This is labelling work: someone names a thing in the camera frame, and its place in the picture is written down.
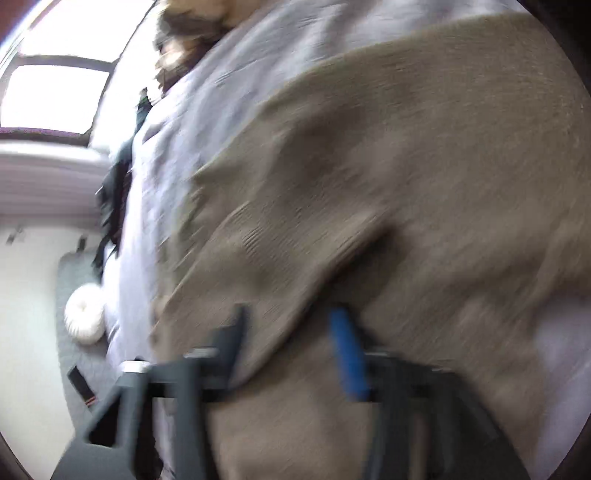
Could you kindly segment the olive brown knit sweater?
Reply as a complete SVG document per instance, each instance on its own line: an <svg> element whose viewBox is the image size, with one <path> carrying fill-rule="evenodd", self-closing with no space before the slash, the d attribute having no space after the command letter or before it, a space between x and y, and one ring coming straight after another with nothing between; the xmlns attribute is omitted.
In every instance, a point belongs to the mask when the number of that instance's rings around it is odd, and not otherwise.
<svg viewBox="0 0 591 480"><path fill-rule="evenodd" d="M532 16L353 51L263 105L190 190L163 252L154 349L249 305L238 392L212 410L228 479L355 479L329 303L406 359L457 369L532 463L547 408L536 312L590 289L590 98Z"/></svg>

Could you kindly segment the beige striped clothes pile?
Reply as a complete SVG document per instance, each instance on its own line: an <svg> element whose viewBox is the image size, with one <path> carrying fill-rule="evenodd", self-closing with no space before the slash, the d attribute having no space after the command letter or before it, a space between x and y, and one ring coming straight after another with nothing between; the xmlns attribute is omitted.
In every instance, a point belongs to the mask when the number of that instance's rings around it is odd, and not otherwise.
<svg viewBox="0 0 591 480"><path fill-rule="evenodd" d="M166 0L157 5L155 78L165 95L226 34L265 6L266 1Z"/></svg>

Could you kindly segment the grey quilted headboard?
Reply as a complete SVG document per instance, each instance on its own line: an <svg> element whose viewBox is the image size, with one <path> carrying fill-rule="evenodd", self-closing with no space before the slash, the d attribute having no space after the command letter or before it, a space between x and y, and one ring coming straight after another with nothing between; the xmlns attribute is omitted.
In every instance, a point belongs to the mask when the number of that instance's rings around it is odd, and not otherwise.
<svg viewBox="0 0 591 480"><path fill-rule="evenodd" d="M64 255L56 277L56 345L66 406L76 431L91 417L86 398L103 399L117 377L107 358L103 294L92 253Z"/></svg>

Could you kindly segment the white round pleated cushion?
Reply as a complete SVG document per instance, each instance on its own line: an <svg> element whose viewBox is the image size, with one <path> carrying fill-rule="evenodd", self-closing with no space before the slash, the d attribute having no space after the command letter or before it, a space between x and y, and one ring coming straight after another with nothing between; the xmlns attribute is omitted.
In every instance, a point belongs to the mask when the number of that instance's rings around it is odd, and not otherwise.
<svg viewBox="0 0 591 480"><path fill-rule="evenodd" d="M93 345L105 334L104 297L94 283L81 285L72 292L64 307L64 326L69 336L81 345Z"/></svg>

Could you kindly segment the dark green black garment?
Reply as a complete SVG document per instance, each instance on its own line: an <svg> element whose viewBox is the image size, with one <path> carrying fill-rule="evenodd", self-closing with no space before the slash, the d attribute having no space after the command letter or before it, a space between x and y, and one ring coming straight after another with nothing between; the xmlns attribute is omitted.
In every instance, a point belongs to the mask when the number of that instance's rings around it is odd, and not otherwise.
<svg viewBox="0 0 591 480"><path fill-rule="evenodd" d="M133 141L151 108L152 103L148 97L148 89L143 88L139 93L139 101L136 106L133 133L116 152L113 163L95 194L100 211L101 240L92 267L99 280L102 279L106 260L111 255L118 253L121 244L126 201L132 181Z"/></svg>

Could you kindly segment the mauve pleated curtain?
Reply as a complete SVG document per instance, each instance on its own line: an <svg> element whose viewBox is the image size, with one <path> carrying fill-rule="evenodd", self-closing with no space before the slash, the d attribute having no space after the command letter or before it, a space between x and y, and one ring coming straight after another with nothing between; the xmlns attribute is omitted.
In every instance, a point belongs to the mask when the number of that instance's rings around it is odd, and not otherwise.
<svg viewBox="0 0 591 480"><path fill-rule="evenodd" d="M1 226L68 226L97 230L95 192L110 168L107 155L47 142L1 142Z"/></svg>

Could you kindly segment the window with dark frame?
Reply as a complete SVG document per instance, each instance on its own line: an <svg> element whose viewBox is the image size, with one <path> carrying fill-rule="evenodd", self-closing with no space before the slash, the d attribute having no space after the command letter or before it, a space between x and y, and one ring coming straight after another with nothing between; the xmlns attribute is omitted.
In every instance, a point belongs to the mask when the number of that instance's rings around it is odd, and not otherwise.
<svg viewBox="0 0 591 480"><path fill-rule="evenodd" d="M41 1L1 46L1 138L88 146L153 1Z"/></svg>

